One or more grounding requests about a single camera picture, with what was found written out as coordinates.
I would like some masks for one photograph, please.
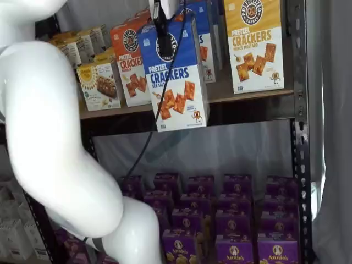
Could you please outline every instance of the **blue cracker box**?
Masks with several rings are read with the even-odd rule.
[[[181,5],[179,14],[183,14],[183,9]],[[205,82],[214,83],[217,80],[219,64],[210,0],[188,0],[186,13],[195,14]]]
[[[157,120],[159,132],[206,127],[207,124],[209,109],[196,20],[192,14],[187,14],[185,19],[182,41],[171,69]],[[182,23],[183,15],[179,15],[168,25],[174,52],[180,38]],[[138,42],[156,115],[173,57],[161,57],[154,25],[146,25],[139,30]]]

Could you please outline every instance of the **orange cracker box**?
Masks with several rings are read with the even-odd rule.
[[[146,17],[136,16],[111,30],[111,39],[128,107],[151,103],[137,38],[138,29],[146,23]]]

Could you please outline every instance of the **cardboard box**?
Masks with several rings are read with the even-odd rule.
[[[181,197],[181,178],[178,173],[157,173],[154,177],[154,187],[156,190],[172,191],[175,201]]]
[[[1,237],[6,240],[6,247],[15,260],[26,260],[33,252],[32,245],[19,219],[4,221],[0,224]]]
[[[252,234],[251,214],[234,209],[218,209],[215,215],[216,234]]]
[[[33,220],[26,222],[24,225],[24,230],[33,246],[37,258],[40,260],[49,260],[48,252],[45,249],[43,240],[39,234],[35,222]]]
[[[216,251],[218,263],[252,264],[253,246],[251,238],[246,234],[217,235]]]
[[[77,69],[88,111],[120,108],[125,99],[115,61],[103,60]]]
[[[280,0],[224,0],[234,93],[284,88]]]
[[[176,16],[169,24],[173,52],[177,47],[183,15]],[[154,25],[140,29],[138,41],[141,47],[147,83],[150,89],[154,114],[161,103],[157,120],[158,131],[171,131],[205,127],[208,117],[207,92],[203,78],[202,61],[195,18],[188,14],[183,40],[170,70],[164,101],[160,98],[173,57],[162,58],[158,49]]]
[[[185,229],[165,230],[162,237],[167,263],[198,264],[195,233]]]
[[[219,64],[210,0],[188,0],[186,12],[195,14],[205,82],[214,83],[217,80]]]
[[[96,26],[91,29],[98,40],[98,44],[100,46],[100,52],[106,51],[108,48],[111,47],[111,39],[106,28],[106,25]]]
[[[100,45],[98,43],[98,38],[95,35],[95,32],[91,29],[88,29],[78,32],[77,35],[83,39],[89,61],[94,62],[95,54],[100,53]]]
[[[137,40],[138,29],[146,23],[147,18],[136,16],[111,30],[111,39],[128,107],[151,103]]]
[[[252,176],[249,174],[225,174],[224,192],[252,195]]]

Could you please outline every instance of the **black cable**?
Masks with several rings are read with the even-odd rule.
[[[155,117],[155,123],[154,123],[154,126],[153,128],[154,129],[157,129],[157,125],[156,125],[156,122],[158,121],[158,117],[160,115],[160,110],[161,110],[161,107],[162,107],[162,103],[163,103],[163,100],[164,100],[164,95],[165,95],[165,91],[166,91],[166,86],[167,86],[167,83],[169,82],[169,76],[170,76],[170,73],[171,73],[171,70],[172,70],[172,67],[174,65],[174,62],[175,62],[175,58],[176,58],[176,55],[178,53],[178,49],[181,45],[181,41],[182,41],[182,35],[183,35],[183,30],[185,28],[185,22],[186,22],[186,1],[185,0],[180,0],[180,3],[183,2],[183,20],[182,20],[182,27],[181,27],[181,33],[180,33],[180,37],[179,37],[179,40],[178,40],[178,44],[177,44],[177,48],[175,50],[175,54],[174,54],[174,57],[171,61],[171,64],[170,64],[170,68],[169,68],[169,71],[167,73],[167,76],[166,76],[166,80],[165,80],[165,84],[164,84],[164,89],[163,89],[163,93],[161,94],[161,98],[160,98],[160,104],[159,104],[159,107],[158,107],[158,112],[156,113],[156,117]],[[149,145],[149,142],[151,140],[153,136],[153,131],[150,131],[149,135],[148,135],[148,138],[147,138],[147,141],[145,142],[144,144],[144,147],[142,148],[142,151],[141,153],[138,155],[138,158],[136,159],[135,163],[132,165],[132,167],[129,169],[129,171],[127,172],[127,177],[128,176],[131,176],[132,172],[134,171],[134,169],[136,168],[136,166],[138,165],[139,161],[142,159],[148,145]]]

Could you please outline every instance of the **pretzelized crackers box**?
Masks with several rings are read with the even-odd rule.
[[[196,21],[193,15],[185,16],[183,38],[171,69],[160,116],[158,131],[172,131],[207,124],[208,104],[200,55]],[[173,52],[178,45],[183,15],[169,24]],[[158,111],[161,94],[173,57],[161,57],[154,25],[140,29],[138,41],[150,89],[154,114]]]
[[[204,79],[206,83],[214,83],[218,74],[219,64],[210,1],[187,0],[186,13],[191,12],[194,13],[196,17]],[[183,14],[183,5],[180,8],[180,13]]]
[[[138,29],[146,23],[147,17],[136,16],[110,32],[128,107],[151,103],[137,39]]]
[[[280,0],[224,0],[234,93],[284,87]]]

